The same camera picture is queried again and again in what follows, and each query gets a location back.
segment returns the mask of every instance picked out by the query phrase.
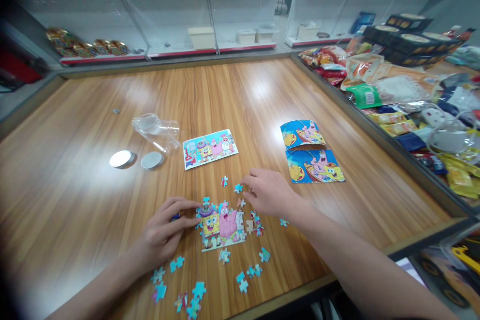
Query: plastic packaging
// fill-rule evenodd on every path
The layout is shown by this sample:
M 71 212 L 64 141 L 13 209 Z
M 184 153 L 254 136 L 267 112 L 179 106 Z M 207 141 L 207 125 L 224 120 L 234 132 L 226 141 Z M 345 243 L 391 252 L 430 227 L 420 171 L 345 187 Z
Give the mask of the plastic packaging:
M 393 138 L 417 130 L 417 127 L 412 120 L 407 120 L 392 125 L 380 125 L 380 127 Z
M 180 147 L 180 126 L 176 121 L 160 120 L 155 114 L 145 114 L 134 118 L 132 125 L 162 153 L 169 154 Z

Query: merchandise display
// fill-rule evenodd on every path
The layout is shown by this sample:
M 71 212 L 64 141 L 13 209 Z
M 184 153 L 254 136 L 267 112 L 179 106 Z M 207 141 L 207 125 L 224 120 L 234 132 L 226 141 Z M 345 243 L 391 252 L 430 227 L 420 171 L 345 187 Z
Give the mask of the merchandise display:
M 395 138 L 428 171 L 443 177 L 454 193 L 477 206 L 480 86 L 467 74 L 437 76 L 418 66 L 430 68 L 429 64 L 469 48 L 458 48 L 461 41 L 453 32 L 447 36 L 426 30 L 422 24 L 431 19 L 409 14 L 390 18 L 396 19 L 390 22 L 394 27 L 361 28 L 347 51 L 325 46 L 306 50 L 299 57 L 332 86 L 340 87 L 375 126 Z M 412 27 L 418 32 L 405 30 Z M 399 58 L 405 66 L 395 65 L 402 62 Z M 412 64 L 412 59 L 425 61 Z M 332 81 L 334 70 L 344 71 L 343 81 Z

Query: white storage box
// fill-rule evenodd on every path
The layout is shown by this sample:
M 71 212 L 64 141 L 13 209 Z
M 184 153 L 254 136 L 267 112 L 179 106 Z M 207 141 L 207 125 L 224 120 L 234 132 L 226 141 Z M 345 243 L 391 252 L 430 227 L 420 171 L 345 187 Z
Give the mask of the white storage box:
M 253 29 L 240 30 L 238 32 L 238 40 L 241 45 L 255 44 L 255 35 L 257 32 Z
M 314 40 L 317 38 L 320 26 L 315 24 L 301 24 L 298 29 L 298 38 L 300 40 Z
M 258 44 L 273 43 L 274 34 L 278 33 L 280 29 L 274 24 L 260 25 L 256 27 L 255 42 Z
M 188 29 L 195 50 L 215 49 L 215 31 L 213 27 L 192 27 Z

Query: spongebob puzzle picture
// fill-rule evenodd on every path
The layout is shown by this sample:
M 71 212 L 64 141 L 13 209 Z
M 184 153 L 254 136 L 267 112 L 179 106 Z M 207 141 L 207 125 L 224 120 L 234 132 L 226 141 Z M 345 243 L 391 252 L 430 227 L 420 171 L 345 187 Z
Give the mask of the spongebob puzzle picture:
M 311 120 L 294 120 L 281 127 L 283 142 L 287 150 L 300 145 L 326 145 L 318 125 Z
M 286 156 L 294 184 L 345 181 L 344 173 L 331 150 L 288 150 Z

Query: wood grain surface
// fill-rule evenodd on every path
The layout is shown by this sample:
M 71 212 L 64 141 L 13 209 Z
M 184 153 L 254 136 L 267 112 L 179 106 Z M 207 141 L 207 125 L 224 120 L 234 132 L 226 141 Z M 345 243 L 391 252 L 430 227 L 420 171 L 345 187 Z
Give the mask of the wood grain surface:
M 185 171 L 179 150 L 146 171 L 140 160 L 155 148 L 134 132 L 132 119 L 147 113 L 177 120 L 182 142 L 230 129 L 239 154 Z M 292 186 L 328 216 L 384 250 L 452 222 L 290 59 L 69 80 L 0 144 L 2 253 L 22 308 L 40 319 L 64 304 L 133 244 L 170 196 L 227 200 L 236 208 L 234 186 L 250 168 L 290 179 L 280 126 L 298 119 L 318 123 L 346 177 L 345 183 Z M 125 170 L 110 167 L 121 150 L 140 160 Z M 225 175 L 230 180 L 223 188 Z M 251 210 L 245 206 L 245 220 Z M 220 250 L 201 253 L 199 230 L 186 233 L 174 257 L 186 260 L 175 273 L 167 270 L 165 299 L 154 303 L 148 275 L 109 317 L 186 319 L 174 302 L 205 282 L 199 319 L 244 312 L 253 318 L 261 304 L 331 281 L 295 227 L 261 219 L 264 236 L 229 247 L 226 265 Z M 269 263 L 261 263 L 262 247 L 271 252 Z M 255 264 L 263 273 L 248 279 L 243 294 L 236 276 Z

